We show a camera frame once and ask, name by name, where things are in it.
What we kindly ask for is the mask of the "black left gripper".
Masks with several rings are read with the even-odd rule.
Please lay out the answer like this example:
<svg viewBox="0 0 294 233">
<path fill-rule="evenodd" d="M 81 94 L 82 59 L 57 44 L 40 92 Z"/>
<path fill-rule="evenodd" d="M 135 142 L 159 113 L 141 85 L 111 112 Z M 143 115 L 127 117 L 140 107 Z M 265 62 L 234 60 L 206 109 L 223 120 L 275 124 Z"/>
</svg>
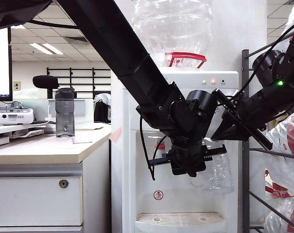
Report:
<svg viewBox="0 0 294 233">
<path fill-rule="evenodd" d="M 190 177 L 196 177 L 197 172 L 206 170 L 206 161 L 212 161 L 213 155 L 227 153 L 225 145 L 219 148 L 208 149 L 206 145 L 198 146 L 194 149 L 185 149 L 178 146 L 172 146 L 168 153 L 162 158 L 149 160 L 151 166 L 171 164 L 173 175 L 188 174 Z"/>
</svg>

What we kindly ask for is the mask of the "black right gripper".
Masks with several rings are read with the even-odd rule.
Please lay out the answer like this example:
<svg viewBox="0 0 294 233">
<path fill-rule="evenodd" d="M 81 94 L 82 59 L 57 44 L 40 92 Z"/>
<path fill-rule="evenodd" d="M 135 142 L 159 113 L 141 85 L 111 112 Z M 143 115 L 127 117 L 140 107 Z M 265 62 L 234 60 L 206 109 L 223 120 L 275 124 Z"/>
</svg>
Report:
<svg viewBox="0 0 294 233">
<path fill-rule="evenodd" d="M 225 108 L 222 122 L 211 137 L 213 141 L 246 141 L 253 137 L 264 149 L 272 149 L 272 143 L 260 132 L 266 129 L 263 117 L 272 116 L 272 112 L 264 108 L 261 97 L 238 95 L 230 101 L 218 88 L 212 94 Z"/>
</svg>

